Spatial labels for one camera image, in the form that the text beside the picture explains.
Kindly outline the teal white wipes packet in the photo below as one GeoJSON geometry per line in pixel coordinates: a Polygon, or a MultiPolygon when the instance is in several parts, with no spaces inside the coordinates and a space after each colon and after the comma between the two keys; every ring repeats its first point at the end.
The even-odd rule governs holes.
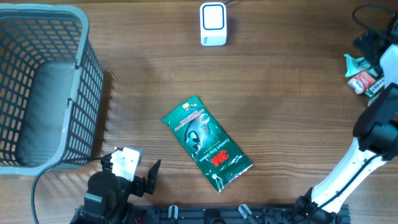
{"type": "Polygon", "coordinates": [[[348,54],[344,54],[344,57],[346,59],[346,78],[353,77],[356,74],[365,70],[370,70],[373,67],[364,57],[353,58],[348,54]]]}

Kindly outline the red white small box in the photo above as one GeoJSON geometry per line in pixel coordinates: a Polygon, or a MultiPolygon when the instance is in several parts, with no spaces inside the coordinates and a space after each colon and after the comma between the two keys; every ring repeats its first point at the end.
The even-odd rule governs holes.
{"type": "Polygon", "coordinates": [[[367,71],[362,71],[348,81],[348,85],[356,94],[364,93],[376,82],[375,78],[367,71]]]}

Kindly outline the green white gum pack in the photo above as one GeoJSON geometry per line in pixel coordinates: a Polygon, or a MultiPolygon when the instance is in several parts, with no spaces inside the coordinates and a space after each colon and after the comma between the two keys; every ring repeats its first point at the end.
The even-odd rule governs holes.
{"type": "Polygon", "coordinates": [[[365,90],[364,94],[369,98],[373,98],[378,95],[384,89],[384,77],[374,79],[371,77],[369,86],[365,90]]]}

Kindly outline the green 3M gloves package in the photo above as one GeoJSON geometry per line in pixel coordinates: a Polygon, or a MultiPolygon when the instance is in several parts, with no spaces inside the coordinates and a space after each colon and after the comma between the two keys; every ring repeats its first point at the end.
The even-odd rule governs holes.
{"type": "Polygon", "coordinates": [[[217,192],[253,166],[197,96],[178,105],[162,121],[217,192]]]}

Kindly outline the green lid spice jar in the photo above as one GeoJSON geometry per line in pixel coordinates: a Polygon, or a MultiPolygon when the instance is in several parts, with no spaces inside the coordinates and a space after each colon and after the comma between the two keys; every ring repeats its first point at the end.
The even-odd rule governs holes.
{"type": "Polygon", "coordinates": [[[370,105],[377,99],[377,97],[380,95],[380,93],[378,93],[377,95],[375,95],[374,97],[372,97],[369,101],[368,101],[368,107],[370,107],[370,105]]]}

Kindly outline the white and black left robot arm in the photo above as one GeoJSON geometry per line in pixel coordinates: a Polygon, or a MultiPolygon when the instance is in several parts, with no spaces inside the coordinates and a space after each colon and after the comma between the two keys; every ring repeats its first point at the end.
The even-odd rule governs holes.
{"type": "Polygon", "coordinates": [[[132,181],[112,173],[110,154],[101,159],[101,165],[103,170],[89,178],[84,205],[75,210],[71,223],[142,223],[144,212],[136,209],[128,198],[130,195],[142,197],[155,192],[161,160],[151,167],[147,177],[135,176],[132,181]]]}

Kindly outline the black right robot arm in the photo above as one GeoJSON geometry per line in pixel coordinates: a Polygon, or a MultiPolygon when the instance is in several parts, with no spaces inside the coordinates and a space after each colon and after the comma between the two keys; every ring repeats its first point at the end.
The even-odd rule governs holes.
{"type": "Polygon", "coordinates": [[[348,152],[330,174],[296,200],[292,223],[339,223],[345,200],[374,170],[397,156],[397,16],[381,32],[384,44],[367,35],[357,39],[366,59],[383,72],[385,88],[363,111],[353,128],[348,152]]]}

